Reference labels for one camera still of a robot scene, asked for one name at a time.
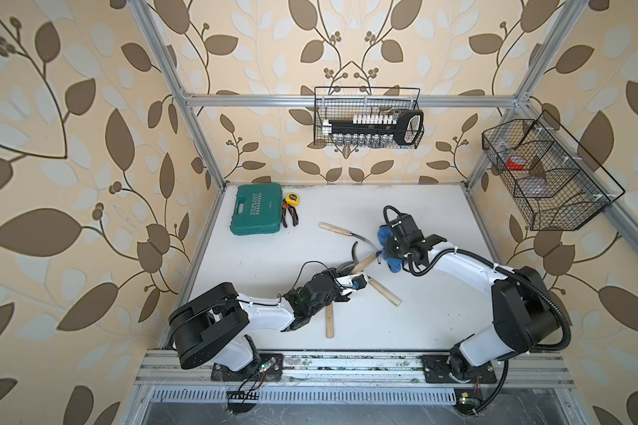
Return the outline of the blue grey microfiber rag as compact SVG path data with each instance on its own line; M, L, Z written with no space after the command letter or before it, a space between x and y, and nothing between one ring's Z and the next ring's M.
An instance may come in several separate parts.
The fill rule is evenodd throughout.
M402 271L403 260L402 256L396 251L396 239L393 235L393 231L390 230L388 226L382 225L377 231L377 238L383 247L382 257L386 261L390 271L394 274L400 273Z

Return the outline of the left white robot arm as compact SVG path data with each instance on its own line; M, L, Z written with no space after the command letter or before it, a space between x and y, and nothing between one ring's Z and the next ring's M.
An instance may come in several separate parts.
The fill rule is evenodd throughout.
M237 292L232 283L220 283L173 311L168 318L169 341L185 370L209 361L232 372L248 370L260 364L249 331L301 329L326 307L349 301L366 284L365 274L335 267L275 299L249 297Z

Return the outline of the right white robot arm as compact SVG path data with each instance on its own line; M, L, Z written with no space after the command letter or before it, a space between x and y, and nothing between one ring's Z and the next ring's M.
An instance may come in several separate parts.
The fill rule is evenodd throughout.
M469 284L490 297L493 319L482 331L450 349L449 374L465 382L476 369L492 361L508 361L535 349L560 352L572 342L565 309L549 295L541 275L531 267L499 265L444 237L426 237L413 216L388 205L383 210L384 255L402 262L416 277L436 270Z

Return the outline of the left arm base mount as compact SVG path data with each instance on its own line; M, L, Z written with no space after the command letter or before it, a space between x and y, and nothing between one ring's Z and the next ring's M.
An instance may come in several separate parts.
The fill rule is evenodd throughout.
M222 364L214 363L211 373L213 382L241 383L246 378L265 375L265 382L279 382L283 375L285 356L281 353L255 354L253 361L239 371L232 371Z

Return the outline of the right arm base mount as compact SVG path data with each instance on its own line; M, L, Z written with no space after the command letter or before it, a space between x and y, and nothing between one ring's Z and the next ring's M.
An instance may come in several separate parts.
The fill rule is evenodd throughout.
M490 362L475 367L461 354L435 353L420 357L427 384L496 384Z

